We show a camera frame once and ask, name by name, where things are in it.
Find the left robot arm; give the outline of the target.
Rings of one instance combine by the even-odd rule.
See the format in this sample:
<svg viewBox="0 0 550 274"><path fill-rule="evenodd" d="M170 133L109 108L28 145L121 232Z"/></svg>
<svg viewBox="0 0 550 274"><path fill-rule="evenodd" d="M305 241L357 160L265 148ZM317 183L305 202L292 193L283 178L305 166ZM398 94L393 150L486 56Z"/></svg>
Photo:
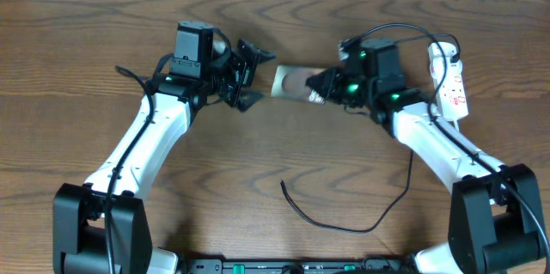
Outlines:
<svg viewBox="0 0 550 274"><path fill-rule="evenodd" d="M53 199L52 268L57 273L182 273L177 253L152 244L145 202L162 164L209 97L246 112L257 67L274 54L202 21L180 21L174 50L151 77L116 66L139 84L140 108L112 154L81 185Z"/></svg>

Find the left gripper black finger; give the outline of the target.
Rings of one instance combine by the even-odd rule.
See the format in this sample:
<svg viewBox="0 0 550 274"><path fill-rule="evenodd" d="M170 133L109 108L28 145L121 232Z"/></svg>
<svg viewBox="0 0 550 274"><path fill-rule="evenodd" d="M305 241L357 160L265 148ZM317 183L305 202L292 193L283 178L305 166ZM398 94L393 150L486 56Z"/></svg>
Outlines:
<svg viewBox="0 0 550 274"><path fill-rule="evenodd" d="M245 91L242 92L236 101L235 107L242 113L250 109L256 102L260 101L264 95L259 92Z"/></svg>
<svg viewBox="0 0 550 274"><path fill-rule="evenodd" d="M262 50L245 39L238 40L237 49L250 67L257 67L276 58L274 53Z"/></svg>

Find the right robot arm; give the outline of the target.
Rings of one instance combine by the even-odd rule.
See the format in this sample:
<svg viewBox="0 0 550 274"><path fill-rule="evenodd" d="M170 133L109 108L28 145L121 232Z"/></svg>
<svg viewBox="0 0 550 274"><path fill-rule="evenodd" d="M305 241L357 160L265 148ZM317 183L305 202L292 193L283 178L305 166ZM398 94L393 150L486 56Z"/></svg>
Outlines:
<svg viewBox="0 0 550 274"><path fill-rule="evenodd" d="M409 88L396 42L345 42L345 63L306 83L324 100L365 107L372 120L420 157L451 195L448 239L416 253L418 273L502 273L548 259L535 174L476 147L456 127L468 113L456 45L428 49L433 97Z"/></svg>

